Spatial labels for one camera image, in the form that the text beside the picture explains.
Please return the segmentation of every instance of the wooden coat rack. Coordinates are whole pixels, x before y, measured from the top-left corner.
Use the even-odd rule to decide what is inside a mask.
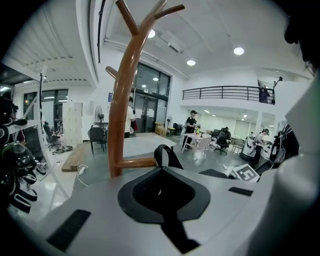
[[[120,11],[132,38],[123,54],[119,70],[116,71],[110,66],[105,68],[105,70],[115,79],[108,124],[108,163],[111,178],[122,175],[123,168],[153,167],[157,164],[153,157],[123,159],[129,96],[143,47],[156,20],[168,14],[185,9],[185,6],[180,4],[163,10],[167,1],[160,0],[138,27],[124,0],[118,0],[115,4]]]

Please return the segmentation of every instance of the glass door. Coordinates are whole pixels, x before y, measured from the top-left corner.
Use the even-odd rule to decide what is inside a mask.
[[[135,93],[134,105],[137,133],[152,133],[155,125],[157,98]]]

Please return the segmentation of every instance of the recessed light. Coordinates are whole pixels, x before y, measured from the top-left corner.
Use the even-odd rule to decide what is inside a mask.
[[[236,47],[236,48],[234,48],[233,52],[235,55],[242,55],[242,54],[244,54],[245,50],[241,47]]]
[[[189,59],[187,62],[186,62],[189,66],[194,66],[196,64],[196,62],[193,60],[193,59]]]
[[[153,29],[151,29],[148,34],[148,38],[153,38],[155,35],[156,35],[156,32]]]

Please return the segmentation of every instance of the helmet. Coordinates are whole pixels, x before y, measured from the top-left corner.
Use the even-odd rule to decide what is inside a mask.
[[[13,170],[25,169],[34,164],[34,157],[29,149],[17,142],[6,144],[2,149],[1,158]]]

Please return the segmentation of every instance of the balcony railing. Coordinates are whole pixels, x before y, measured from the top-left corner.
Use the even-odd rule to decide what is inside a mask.
[[[182,99],[237,99],[274,105],[275,91],[254,86],[212,86],[183,90]]]

